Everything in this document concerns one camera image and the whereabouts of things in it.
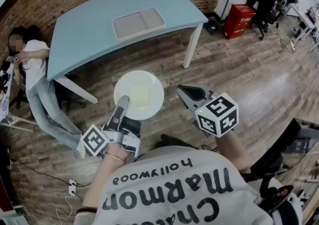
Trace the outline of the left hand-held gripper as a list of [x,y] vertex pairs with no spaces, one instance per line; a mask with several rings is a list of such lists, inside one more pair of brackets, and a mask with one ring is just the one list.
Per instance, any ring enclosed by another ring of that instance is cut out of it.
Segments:
[[122,96],[108,123],[102,129],[98,129],[94,124],[91,125],[81,137],[81,142],[93,156],[102,154],[109,144],[117,143],[135,158],[138,157],[141,143],[139,135],[122,126],[128,105],[129,97]]

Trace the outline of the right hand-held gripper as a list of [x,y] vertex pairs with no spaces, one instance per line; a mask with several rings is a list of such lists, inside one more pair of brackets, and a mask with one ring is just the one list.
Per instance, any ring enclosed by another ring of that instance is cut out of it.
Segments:
[[227,93],[210,100],[212,89],[208,85],[190,84],[177,86],[177,94],[191,115],[196,116],[199,128],[209,134],[222,137],[239,123],[238,104]]

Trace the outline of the pale yellow food block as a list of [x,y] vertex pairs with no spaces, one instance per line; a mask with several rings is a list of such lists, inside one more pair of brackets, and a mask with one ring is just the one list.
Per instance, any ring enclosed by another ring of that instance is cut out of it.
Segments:
[[150,103],[150,88],[145,84],[136,84],[130,89],[130,102],[133,107],[144,108]]

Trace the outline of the white round plate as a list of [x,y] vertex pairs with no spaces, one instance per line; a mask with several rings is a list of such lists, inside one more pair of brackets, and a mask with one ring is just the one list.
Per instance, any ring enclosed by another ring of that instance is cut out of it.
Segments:
[[150,103],[147,107],[137,108],[129,105],[126,112],[126,117],[135,120],[145,120],[154,116],[162,107],[164,100],[164,90],[159,79],[142,70],[135,70],[123,75],[116,83],[114,88],[114,102],[117,104],[119,99],[126,95],[129,97],[130,89],[136,84],[145,84],[150,88]]

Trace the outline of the grey tray with white rim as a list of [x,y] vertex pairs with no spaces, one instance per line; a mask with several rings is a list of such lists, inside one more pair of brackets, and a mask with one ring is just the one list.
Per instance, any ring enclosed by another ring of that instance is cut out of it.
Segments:
[[119,42],[165,29],[166,22],[156,8],[145,8],[112,20],[113,31]]

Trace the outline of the person's left forearm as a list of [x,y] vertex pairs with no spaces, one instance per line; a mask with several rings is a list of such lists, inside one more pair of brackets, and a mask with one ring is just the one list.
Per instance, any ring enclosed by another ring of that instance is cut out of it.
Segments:
[[110,143],[107,145],[105,157],[100,164],[95,177],[86,192],[82,207],[97,209],[100,202],[100,195],[106,181],[120,167],[124,166],[129,152],[125,151],[119,143]]

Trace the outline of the person's right forearm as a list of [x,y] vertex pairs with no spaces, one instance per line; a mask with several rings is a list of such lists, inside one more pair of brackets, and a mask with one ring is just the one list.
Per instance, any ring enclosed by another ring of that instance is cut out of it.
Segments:
[[220,138],[216,138],[219,153],[233,163],[240,173],[251,173],[251,166],[255,163],[234,131],[229,131]]

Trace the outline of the person's black trousers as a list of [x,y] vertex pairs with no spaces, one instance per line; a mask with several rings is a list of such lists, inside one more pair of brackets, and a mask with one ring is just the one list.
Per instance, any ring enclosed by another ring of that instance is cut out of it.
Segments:
[[189,147],[189,148],[193,148],[193,149],[198,149],[197,147],[186,143],[178,138],[166,135],[166,134],[162,134],[160,136],[161,141],[163,143],[163,146],[182,146],[182,147]]

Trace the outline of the grey pole stand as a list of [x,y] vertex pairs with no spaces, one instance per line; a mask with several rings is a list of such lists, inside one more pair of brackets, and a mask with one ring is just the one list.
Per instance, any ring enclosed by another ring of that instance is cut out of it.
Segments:
[[208,22],[203,24],[203,27],[210,35],[214,35],[222,29],[224,24],[223,16],[228,6],[228,3],[229,3],[229,0],[226,1],[224,9],[218,21],[214,19],[214,20],[209,20]]

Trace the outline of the blue table with white legs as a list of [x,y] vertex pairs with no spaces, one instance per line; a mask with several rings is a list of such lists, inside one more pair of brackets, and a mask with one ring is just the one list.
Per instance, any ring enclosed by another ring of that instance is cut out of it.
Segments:
[[[128,41],[118,41],[112,26],[113,19],[147,8],[155,8],[159,12],[165,21],[165,28]],[[207,21],[190,0],[89,0],[57,19],[51,41],[47,79],[57,81],[96,104],[96,97],[67,78],[69,72],[133,43],[192,27],[193,33],[183,62],[187,68]]]

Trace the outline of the red metal cabinet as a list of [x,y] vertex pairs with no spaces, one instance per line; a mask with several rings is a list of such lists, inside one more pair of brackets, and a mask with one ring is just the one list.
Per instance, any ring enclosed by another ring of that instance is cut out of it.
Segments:
[[255,12],[247,4],[233,4],[222,27],[227,39],[243,35]]

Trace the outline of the white printed t-shirt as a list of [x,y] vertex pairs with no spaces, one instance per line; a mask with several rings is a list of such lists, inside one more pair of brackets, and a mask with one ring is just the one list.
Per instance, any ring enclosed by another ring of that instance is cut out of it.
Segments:
[[170,146],[116,169],[74,225],[302,225],[295,195],[271,214],[261,202],[258,184],[246,183],[225,157]]

